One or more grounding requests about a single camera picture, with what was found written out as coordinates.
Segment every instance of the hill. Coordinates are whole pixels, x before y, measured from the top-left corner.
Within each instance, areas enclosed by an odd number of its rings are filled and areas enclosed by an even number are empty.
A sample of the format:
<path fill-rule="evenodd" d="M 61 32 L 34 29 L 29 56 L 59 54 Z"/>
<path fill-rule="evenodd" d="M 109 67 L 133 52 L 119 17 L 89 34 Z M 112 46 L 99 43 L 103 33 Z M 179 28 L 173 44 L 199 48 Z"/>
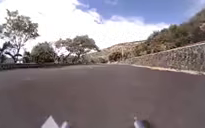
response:
<path fill-rule="evenodd" d="M 154 32 L 145 43 L 136 46 L 134 52 L 141 56 L 202 41 L 205 41 L 205 9 L 185 23 Z"/>
<path fill-rule="evenodd" d="M 132 52 L 135 46 L 143 43 L 145 41 L 134 41 L 134 42 L 126 42 L 113 45 L 111 47 L 102 49 L 100 52 L 90 53 L 89 56 L 92 58 L 107 58 L 113 52 Z"/>

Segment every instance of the bush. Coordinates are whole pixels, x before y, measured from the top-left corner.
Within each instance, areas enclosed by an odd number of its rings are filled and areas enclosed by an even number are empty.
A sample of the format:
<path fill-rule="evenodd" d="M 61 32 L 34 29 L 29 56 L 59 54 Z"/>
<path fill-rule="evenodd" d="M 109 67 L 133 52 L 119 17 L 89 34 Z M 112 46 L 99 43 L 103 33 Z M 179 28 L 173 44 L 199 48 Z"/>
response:
<path fill-rule="evenodd" d="M 114 62 L 114 61 L 119 61 L 122 58 L 121 52 L 113 52 L 108 56 L 109 61 Z"/>

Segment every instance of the white cloud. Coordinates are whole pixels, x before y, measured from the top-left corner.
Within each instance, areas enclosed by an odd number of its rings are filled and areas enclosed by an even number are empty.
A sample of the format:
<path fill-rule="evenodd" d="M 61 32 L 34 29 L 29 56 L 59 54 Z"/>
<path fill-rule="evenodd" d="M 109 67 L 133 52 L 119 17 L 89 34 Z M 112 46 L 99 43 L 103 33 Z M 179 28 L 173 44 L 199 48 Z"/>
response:
<path fill-rule="evenodd" d="M 105 0 L 106 4 L 110 4 L 110 5 L 117 5 L 118 4 L 118 0 Z"/>
<path fill-rule="evenodd" d="M 117 43 L 144 40 L 153 31 L 168 26 L 165 23 L 146 24 L 137 17 L 113 16 L 104 20 L 96 9 L 82 11 L 77 6 L 86 5 L 77 0 L 3 0 L 0 3 L 0 23 L 5 22 L 6 9 L 19 10 L 20 14 L 30 16 L 33 22 L 39 23 L 41 36 L 30 41 L 27 49 L 38 42 L 84 34 L 93 38 L 100 48 L 105 48 Z"/>
<path fill-rule="evenodd" d="M 190 3 L 189 9 L 186 11 L 188 17 L 194 16 L 196 13 L 205 8 L 205 0 L 188 0 Z"/>

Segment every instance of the white road marking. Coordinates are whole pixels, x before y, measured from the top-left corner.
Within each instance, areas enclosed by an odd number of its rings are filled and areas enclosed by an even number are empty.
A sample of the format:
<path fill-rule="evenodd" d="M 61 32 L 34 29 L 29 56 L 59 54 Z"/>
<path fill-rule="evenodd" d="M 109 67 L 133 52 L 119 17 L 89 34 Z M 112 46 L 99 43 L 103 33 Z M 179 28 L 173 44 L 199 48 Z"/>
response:
<path fill-rule="evenodd" d="M 58 124 L 55 122 L 54 118 L 50 116 L 45 123 L 41 126 L 41 128 L 59 128 Z"/>
<path fill-rule="evenodd" d="M 179 70 L 179 69 L 162 68 L 162 67 L 142 66 L 142 65 L 135 65 L 135 64 L 118 64 L 118 65 L 127 65 L 127 66 L 130 65 L 133 67 L 148 68 L 151 70 L 159 70 L 159 71 L 182 72 L 182 73 L 187 73 L 192 75 L 205 75 L 205 72 L 192 71 L 192 70 Z"/>
<path fill-rule="evenodd" d="M 59 127 L 52 116 L 49 116 L 48 119 L 41 126 L 41 128 L 69 128 L 69 127 L 70 126 L 67 121 L 64 121 L 62 123 L 62 126 Z"/>

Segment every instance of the stone wall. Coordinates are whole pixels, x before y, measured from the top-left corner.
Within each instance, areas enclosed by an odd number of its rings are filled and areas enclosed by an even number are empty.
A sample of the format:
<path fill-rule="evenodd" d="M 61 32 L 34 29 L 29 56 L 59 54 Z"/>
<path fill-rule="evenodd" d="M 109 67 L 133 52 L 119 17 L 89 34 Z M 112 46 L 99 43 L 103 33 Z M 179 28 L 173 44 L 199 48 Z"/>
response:
<path fill-rule="evenodd" d="M 130 58 L 122 63 L 205 72 L 205 42 Z"/>
<path fill-rule="evenodd" d="M 70 64 L 0 64 L 0 70 L 11 70 L 19 68 L 49 68 L 69 65 Z"/>

